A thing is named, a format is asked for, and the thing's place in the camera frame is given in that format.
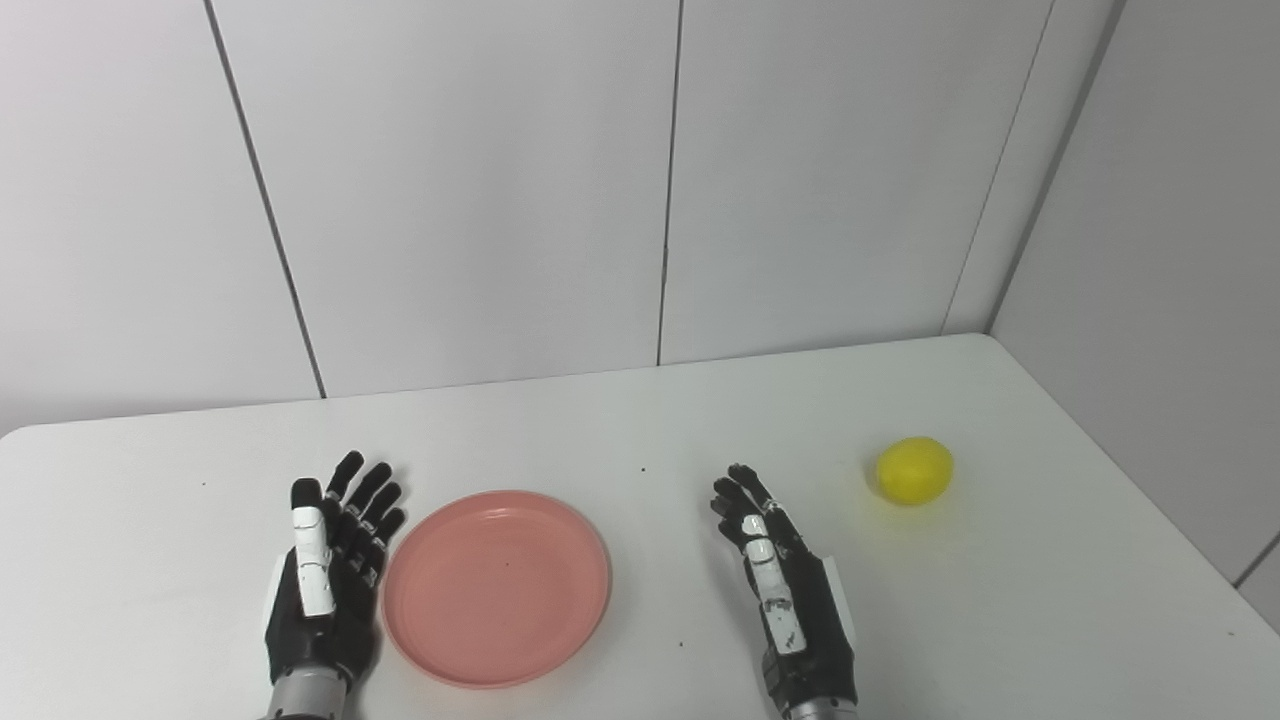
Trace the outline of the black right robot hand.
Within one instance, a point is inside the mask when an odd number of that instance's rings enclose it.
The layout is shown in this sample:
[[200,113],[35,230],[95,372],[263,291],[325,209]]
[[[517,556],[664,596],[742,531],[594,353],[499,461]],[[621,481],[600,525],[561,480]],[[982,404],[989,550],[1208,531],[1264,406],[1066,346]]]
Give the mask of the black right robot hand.
[[754,469],[713,483],[719,533],[742,556],[765,634],[762,675],[782,719],[855,719],[855,653],[822,559]]

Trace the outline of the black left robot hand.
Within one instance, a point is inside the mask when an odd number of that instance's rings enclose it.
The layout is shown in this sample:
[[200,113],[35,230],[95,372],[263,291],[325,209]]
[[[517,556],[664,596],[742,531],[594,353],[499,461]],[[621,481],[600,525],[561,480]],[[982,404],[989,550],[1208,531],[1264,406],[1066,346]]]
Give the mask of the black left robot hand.
[[379,585],[406,521],[402,495],[389,464],[366,468],[356,450],[326,484],[292,484],[293,544],[282,556],[264,635],[274,685],[316,667],[349,689],[369,670]]

